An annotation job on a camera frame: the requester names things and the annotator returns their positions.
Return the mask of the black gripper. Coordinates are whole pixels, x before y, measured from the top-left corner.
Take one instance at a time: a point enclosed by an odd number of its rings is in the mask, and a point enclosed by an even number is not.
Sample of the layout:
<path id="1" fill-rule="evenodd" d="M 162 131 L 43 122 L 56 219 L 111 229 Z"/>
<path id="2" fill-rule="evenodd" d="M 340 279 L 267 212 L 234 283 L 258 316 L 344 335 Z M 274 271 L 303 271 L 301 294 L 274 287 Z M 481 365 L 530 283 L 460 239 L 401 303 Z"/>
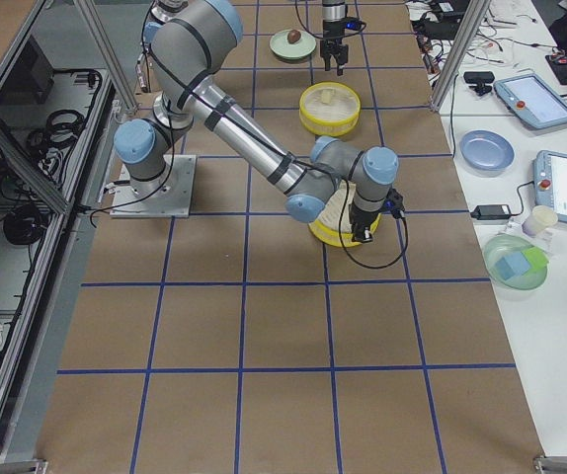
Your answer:
<path id="1" fill-rule="evenodd" d="M 354 195 L 349 210 L 353 242 L 363 244 L 373 240 L 371 226 L 378 218 L 382 206 L 382 199 L 369 200 L 362 195 Z"/>
<path id="2" fill-rule="evenodd" d="M 331 70 L 331 60 L 334 59 L 337 65 L 337 75 L 344 74 L 344 67 L 349 61 L 349 46 L 343 44 L 343 39 L 360 34 L 365 28 L 366 22 L 358 17 L 323 21 L 323 36 L 319 46 L 325 71 Z"/>

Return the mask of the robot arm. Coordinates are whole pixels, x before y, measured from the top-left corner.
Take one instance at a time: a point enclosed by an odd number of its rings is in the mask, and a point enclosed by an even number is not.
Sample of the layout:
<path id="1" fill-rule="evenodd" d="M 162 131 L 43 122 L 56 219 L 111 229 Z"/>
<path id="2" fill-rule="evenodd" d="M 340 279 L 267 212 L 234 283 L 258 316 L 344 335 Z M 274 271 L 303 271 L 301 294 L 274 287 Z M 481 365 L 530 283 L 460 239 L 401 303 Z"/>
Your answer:
<path id="1" fill-rule="evenodd" d="M 386 147 L 359 150 L 320 136 L 309 164 L 298 162 L 213 81 L 242 36 L 241 19 L 228 1 L 193 1 L 157 26 L 148 49 L 161 89 L 155 109 L 121 124 L 114 136 L 131 183 L 157 189 L 168 174 L 165 153 L 198 119 L 285 194 L 288 214 L 300 222 L 313 222 L 342 181 L 355 184 L 352 239 L 371 241 L 371 226 L 396 178 L 397 155 Z"/>
<path id="2" fill-rule="evenodd" d="M 359 35 L 366 28 L 366 22 L 348 13 L 346 1 L 325 0 L 322 2 L 322 36 L 319 43 L 320 56 L 324 69 L 332 69 L 336 64 L 336 74 L 342 76 L 349 61 L 349 46 L 344 39 Z"/>

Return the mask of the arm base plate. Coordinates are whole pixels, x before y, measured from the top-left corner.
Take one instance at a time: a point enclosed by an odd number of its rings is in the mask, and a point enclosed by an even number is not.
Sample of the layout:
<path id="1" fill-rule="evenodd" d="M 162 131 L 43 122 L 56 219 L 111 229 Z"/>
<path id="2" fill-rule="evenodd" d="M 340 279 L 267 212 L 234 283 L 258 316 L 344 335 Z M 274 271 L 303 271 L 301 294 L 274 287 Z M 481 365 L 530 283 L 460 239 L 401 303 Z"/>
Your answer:
<path id="1" fill-rule="evenodd" d="M 190 215 L 196 155 L 164 155 L 164 173 L 150 182 L 133 180 L 121 165 L 110 216 L 114 218 L 188 218 Z"/>

